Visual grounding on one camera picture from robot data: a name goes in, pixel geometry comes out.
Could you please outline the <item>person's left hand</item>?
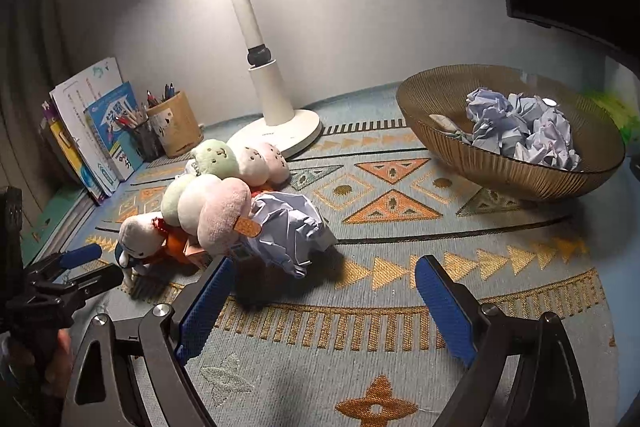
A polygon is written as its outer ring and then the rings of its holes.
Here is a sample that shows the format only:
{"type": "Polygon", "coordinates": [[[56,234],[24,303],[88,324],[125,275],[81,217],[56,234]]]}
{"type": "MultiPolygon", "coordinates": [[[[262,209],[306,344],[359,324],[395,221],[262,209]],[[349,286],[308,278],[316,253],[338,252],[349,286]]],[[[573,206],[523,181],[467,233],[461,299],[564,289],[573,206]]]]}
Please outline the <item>person's left hand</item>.
{"type": "Polygon", "coordinates": [[[21,383],[40,384],[45,395],[55,398],[66,396],[73,372],[72,338],[67,329],[59,329],[56,347],[49,365],[37,369],[36,358],[16,340],[6,340],[6,359],[13,375],[21,383]]]}

